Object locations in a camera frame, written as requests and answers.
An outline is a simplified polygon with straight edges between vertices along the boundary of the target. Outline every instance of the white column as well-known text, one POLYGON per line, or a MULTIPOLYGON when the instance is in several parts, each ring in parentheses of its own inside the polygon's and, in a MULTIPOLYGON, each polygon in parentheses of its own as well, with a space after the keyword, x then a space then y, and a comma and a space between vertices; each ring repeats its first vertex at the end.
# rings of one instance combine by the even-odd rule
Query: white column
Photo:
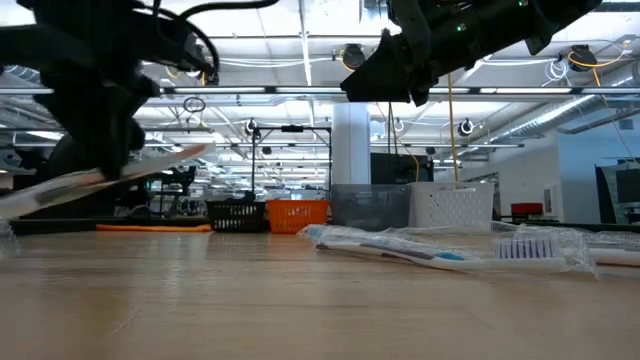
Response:
POLYGON ((333 183, 371 184, 367 103, 333 105, 333 183))

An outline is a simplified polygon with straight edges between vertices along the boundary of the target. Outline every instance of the table surface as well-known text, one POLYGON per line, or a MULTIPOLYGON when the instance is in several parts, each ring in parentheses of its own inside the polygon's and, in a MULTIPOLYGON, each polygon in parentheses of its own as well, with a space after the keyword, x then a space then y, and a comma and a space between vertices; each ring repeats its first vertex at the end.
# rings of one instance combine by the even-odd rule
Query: table surface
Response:
POLYGON ((277 235, 21 238, 2 359, 638 359, 640 269, 481 276, 277 235))

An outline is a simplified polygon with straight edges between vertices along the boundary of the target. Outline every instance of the white basket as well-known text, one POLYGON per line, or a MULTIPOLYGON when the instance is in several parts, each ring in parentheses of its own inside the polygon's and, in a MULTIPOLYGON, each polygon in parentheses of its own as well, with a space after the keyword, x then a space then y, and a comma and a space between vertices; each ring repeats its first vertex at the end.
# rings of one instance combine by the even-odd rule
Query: white basket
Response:
POLYGON ((429 228, 491 221, 492 183, 413 183, 409 226, 429 228))

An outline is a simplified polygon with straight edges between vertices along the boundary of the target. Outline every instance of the black basket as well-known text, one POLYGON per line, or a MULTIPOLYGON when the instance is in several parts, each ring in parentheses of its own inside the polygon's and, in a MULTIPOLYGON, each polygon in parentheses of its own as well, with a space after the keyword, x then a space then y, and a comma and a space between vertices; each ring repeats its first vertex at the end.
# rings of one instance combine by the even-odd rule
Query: black basket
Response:
POLYGON ((333 185, 333 224, 367 231, 409 226, 411 187, 405 185, 333 185))
POLYGON ((263 232, 264 202, 207 201, 211 227, 217 232, 263 232))

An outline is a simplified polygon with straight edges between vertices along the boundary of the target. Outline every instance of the orange basket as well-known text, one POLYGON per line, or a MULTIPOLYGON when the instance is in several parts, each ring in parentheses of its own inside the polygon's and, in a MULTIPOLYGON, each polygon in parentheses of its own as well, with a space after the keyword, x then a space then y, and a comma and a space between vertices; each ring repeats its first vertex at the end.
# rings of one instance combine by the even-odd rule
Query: orange basket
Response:
POLYGON ((327 220, 327 200, 269 200, 269 223, 274 234, 295 234, 307 225, 327 220))

